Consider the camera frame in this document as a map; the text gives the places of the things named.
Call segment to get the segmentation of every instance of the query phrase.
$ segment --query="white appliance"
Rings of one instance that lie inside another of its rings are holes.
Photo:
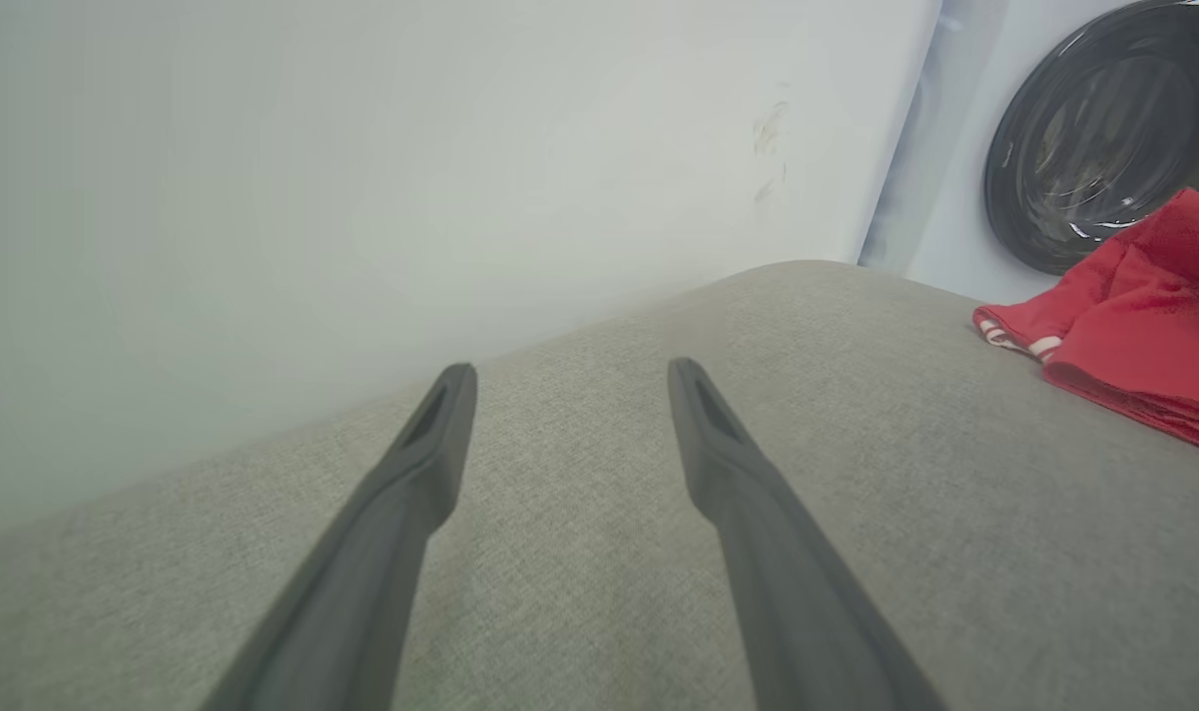
[[[1024,301],[1182,187],[1199,0],[946,0],[860,263]]]

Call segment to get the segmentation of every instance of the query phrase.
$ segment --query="red towel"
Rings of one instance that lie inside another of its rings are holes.
[[[1199,446],[1199,193],[1120,231],[1050,291],[972,320],[992,344],[1036,356],[1056,387]]]

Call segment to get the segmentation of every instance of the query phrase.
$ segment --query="gray fabric surface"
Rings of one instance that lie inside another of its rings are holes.
[[[795,261],[480,363],[396,707],[753,706],[669,423],[689,355],[951,707],[1199,709],[1199,450],[971,307]],[[197,707],[424,386],[0,537],[0,709]]]

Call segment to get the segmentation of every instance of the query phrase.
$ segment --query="wall stain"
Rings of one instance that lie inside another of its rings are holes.
[[[763,203],[765,203],[766,199],[771,197],[771,189],[772,186],[775,185],[776,185],[776,179],[770,179],[769,181],[766,181],[766,185],[763,185],[761,188],[758,189],[758,193],[754,194],[754,205],[761,205]]]
[[[761,125],[754,129],[754,133],[758,134],[758,138],[754,139],[754,156],[763,156],[763,153],[772,152],[776,139],[782,134],[783,127],[781,127],[781,123],[784,121],[784,115],[788,114],[788,101],[776,103],[775,107],[771,107],[771,112],[766,114]]]

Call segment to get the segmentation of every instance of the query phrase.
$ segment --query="white stripe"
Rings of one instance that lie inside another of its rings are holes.
[[[982,319],[977,325],[982,329],[982,336],[987,339],[990,345],[998,345],[999,348],[1006,348],[1007,350],[1016,350],[1018,353],[1028,353],[1023,347],[1017,345],[1017,342],[1011,338],[1011,333],[1006,329],[999,325],[999,321],[994,319]]]
[[[1061,345],[1061,337],[1044,336],[1043,338],[1038,338],[1038,341],[1030,343],[1029,351],[1034,353],[1034,356],[1036,356],[1036,358],[1042,360],[1046,363],[1047,360],[1052,357],[1052,354],[1048,353],[1048,355],[1044,356],[1043,350],[1056,350],[1056,348],[1060,348],[1060,345]]]

